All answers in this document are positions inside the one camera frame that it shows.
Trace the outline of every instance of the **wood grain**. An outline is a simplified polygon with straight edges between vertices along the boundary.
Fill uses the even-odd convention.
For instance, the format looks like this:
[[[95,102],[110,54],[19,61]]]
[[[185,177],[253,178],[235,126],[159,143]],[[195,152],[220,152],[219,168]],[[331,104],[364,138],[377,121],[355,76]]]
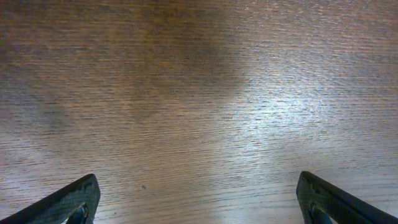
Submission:
[[[398,1],[1,1],[0,218],[303,223],[308,170],[398,216]]]

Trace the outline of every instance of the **polished wood surface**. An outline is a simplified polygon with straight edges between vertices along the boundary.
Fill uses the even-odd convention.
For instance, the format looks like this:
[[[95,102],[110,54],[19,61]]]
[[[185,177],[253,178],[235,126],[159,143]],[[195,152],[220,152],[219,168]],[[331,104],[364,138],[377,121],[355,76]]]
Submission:
[[[398,216],[398,1],[1,1],[0,218],[303,223],[308,170]]]

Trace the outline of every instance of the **black object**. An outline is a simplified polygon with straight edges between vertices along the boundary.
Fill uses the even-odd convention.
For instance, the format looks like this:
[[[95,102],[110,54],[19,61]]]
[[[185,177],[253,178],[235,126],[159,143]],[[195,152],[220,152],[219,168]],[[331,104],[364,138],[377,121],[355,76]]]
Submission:
[[[305,224],[398,223],[398,219],[303,171],[296,189]]]
[[[100,201],[94,174],[88,174],[33,205],[0,221],[0,224],[92,224]]]

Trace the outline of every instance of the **wooden surface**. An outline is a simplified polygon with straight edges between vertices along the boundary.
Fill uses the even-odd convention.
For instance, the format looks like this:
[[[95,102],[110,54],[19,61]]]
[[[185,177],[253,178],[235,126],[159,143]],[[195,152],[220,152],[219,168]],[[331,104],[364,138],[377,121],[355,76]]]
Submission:
[[[59,2],[1,1],[0,218],[94,173],[95,223],[303,223],[302,170],[398,216],[398,1]]]

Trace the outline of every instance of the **wooden table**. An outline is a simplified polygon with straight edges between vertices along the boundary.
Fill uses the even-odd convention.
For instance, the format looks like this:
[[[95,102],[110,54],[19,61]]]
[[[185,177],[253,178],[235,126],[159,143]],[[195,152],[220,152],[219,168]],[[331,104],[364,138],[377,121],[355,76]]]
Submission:
[[[398,216],[398,1],[0,8],[0,218],[94,173],[95,223],[303,223],[303,170]]]

